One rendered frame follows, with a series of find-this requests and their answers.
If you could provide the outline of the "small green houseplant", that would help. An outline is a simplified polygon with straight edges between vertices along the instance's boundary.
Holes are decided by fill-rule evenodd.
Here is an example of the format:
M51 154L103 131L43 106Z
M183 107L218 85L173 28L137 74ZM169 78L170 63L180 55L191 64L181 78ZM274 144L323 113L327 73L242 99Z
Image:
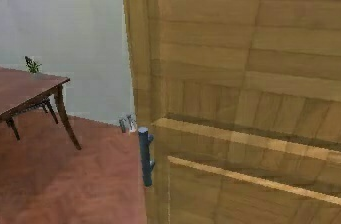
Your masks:
M25 56L25 62L26 62L26 66L28 68L28 71L32 74L36 74L40 71L40 67L42 66L41 63L35 61L34 59Z

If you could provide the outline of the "dark brown wooden table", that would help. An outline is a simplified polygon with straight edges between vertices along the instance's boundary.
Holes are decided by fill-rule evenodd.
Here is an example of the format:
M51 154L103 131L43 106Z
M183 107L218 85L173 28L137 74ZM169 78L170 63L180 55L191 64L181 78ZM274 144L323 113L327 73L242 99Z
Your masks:
M44 73L32 74L29 71L0 66L0 124L28 106L53 95L59 117L69 138L76 149L81 150L81 144L70 124L63 99L63 88L69 81L69 77Z

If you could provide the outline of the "light wooden room door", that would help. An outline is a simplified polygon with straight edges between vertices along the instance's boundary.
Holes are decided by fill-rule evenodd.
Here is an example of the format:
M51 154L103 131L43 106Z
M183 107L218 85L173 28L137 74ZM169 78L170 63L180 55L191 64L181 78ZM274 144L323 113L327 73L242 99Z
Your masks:
M341 0L123 0L147 224L341 224Z

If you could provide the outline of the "small grey metal object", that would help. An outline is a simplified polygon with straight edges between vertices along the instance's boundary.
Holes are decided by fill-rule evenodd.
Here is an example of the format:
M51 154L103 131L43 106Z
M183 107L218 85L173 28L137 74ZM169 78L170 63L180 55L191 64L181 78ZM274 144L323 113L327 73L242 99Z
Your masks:
M132 114L121 117L118 122L123 133L133 133L137 130L136 120Z

